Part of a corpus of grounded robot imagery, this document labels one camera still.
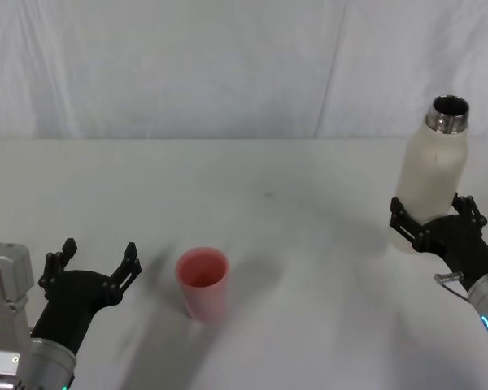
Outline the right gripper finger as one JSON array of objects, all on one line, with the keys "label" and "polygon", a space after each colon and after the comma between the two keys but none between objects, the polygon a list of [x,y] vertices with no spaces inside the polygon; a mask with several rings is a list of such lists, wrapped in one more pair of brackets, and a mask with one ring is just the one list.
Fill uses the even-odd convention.
[{"label": "right gripper finger", "polygon": [[407,212],[403,203],[393,197],[390,201],[390,243],[396,249],[423,249],[425,230],[423,226]]},{"label": "right gripper finger", "polygon": [[452,206],[457,212],[451,219],[454,228],[484,228],[488,224],[472,196],[460,196],[457,193]]}]

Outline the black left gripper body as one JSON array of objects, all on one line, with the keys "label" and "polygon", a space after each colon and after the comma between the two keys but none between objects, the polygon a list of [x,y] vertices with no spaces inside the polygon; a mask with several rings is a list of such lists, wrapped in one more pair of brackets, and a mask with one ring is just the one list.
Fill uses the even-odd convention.
[{"label": "black left gripper body", "polygon": [[31,337],[62,345],[78,353],[94,316],[119,304],[123,290],[115,281],[94,271],[63,271],[38,281],[47,300]]}]

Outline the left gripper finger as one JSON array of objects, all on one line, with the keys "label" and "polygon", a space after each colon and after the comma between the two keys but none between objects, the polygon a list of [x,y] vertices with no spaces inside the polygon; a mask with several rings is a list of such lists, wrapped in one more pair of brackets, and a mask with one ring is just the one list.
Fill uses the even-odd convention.
[{"label": "left gripper finger", "polygon": [[138,258],[137,246],[134,242],[129,242],[124,251],[124,258],[121,264],[103,283],[103,286],[107,289],[124,293],[141,272],[142,267]]},{"label": "left gripper finger", "polygon": [[77,244],[73,238],[67,238],[59,252],[46,254],[44,271],[38,285],[43,289],[48,289],[63,273],[65,267],[74,257],[77,251]]}]

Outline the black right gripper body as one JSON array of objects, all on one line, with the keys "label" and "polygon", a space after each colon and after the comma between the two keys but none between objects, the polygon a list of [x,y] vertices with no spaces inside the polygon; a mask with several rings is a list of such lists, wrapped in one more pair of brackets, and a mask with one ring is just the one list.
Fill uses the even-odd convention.
[{"label": "black right gripper body", "polygon": [[488,274],[488,244],[473,220],[460,215],[434,219],[419,229],[412,243],[417,252],[436,254],[451,272],[461,273],[466,291]]}]

